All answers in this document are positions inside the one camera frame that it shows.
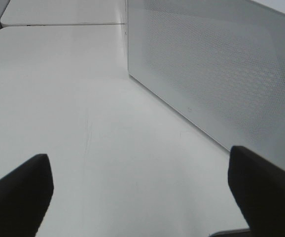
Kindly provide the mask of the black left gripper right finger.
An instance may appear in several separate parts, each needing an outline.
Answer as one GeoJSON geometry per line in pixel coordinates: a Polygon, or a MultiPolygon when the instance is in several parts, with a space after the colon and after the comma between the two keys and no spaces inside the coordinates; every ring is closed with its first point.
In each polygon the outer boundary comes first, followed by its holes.
{"type": "Polygon", "coordinates": [[[285,237],[285,171],[244,146],[230,151],[228,185],[254,237],[285,237]]]}

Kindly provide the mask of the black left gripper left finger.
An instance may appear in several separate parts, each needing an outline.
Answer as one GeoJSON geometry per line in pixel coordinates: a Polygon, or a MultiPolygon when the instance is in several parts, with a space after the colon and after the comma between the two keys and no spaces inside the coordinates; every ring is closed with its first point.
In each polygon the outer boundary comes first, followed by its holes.
{"type": "Polygon", "coordinates": [[[0,179],[0,237],[34,237],[54,192],[49,157],[38,154],[0,179]]]}

